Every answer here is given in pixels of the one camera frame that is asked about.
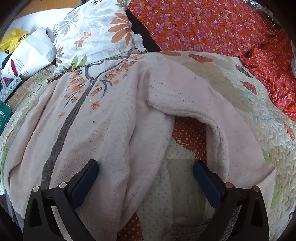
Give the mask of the pink knitted sweater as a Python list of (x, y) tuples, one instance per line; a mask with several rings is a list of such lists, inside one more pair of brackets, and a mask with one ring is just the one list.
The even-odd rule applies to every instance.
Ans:
[(35, 186), (67, 182), (93, 159), (99, 175), (78, 215), (96, 240), (115, 240), (159, 171), (176, 116), (209, 127), (212, 172), (236, 187), (258, 185), (270, 207), (276, 168), (241, 115), (187, 65), (150, 52), (82, 67), (46, 88), (6, 156), (15, 212), (25, 216)]

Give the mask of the heart patchwork quilt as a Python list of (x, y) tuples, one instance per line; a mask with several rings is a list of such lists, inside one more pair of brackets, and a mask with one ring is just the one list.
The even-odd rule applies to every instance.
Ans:
[[(268, 221), (270, 239), (281, 239), (295, 210), (295, 122), (271, 102), (266, 88), (238, 59), (197, 52), (169, 52), (165, 56), (206, 79), (227, 99), (251, 129), (264, 159), (276, 166)], [(202, 144), (204, 126), (185, 118), (176, 118), (175, 124), (157, 178), (121, 234), (124, 240), (171, 240), (172, 223), (193, 223), (210, 214), (189, 172), (194, 158), (210, 156)]]

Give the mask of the green cardboard box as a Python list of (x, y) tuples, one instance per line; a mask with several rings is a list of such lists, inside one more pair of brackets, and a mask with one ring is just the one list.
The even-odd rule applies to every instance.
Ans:
[(12, 115), (13, 112), (11, 108), (4, 102), (0, 101), (0, 135), (3, 133), (4, 128), (6, 127)]

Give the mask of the colourful dotted strip box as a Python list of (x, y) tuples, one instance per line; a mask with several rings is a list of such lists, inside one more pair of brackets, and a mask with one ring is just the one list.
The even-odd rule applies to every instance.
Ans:
[(5, 102), (21, 84), (22, 79), (19, 76), (14, 78), (1, 77), (1, 101)]

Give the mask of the white paper bag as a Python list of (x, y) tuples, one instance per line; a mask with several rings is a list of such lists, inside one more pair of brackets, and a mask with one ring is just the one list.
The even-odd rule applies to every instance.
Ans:
[(36, 29), (19, 44), (2, 70), (2, 77), (19, 76), (27, 80), (54, 61), (57, 50), (48, 30), (44, 27)]

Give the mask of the yellow plastic bag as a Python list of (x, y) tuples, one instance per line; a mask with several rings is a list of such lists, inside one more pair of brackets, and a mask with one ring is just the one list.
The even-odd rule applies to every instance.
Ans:
[(11, 54), (17, 46), (30, 35), (30, 32), (18, 28), (12, 28), (3, 38), (0, 44), (0, 51)]

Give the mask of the red floral bedsheet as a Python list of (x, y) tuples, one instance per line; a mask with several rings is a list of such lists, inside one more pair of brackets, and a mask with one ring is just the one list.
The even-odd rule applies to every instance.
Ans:
[(295, 119), (292, 45), (243, 1), (132, 1), (128, 9), (163, 51), (237, 57), (266, 87), (272, 103)]

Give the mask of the white floral pillow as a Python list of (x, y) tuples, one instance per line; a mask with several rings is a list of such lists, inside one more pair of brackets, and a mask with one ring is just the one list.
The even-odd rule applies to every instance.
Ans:
[(57, 49), (55, 75), (76, 67), (145, 53), (141, 35), (126, 15), (130, 1), (86, 1), (53, 27)]

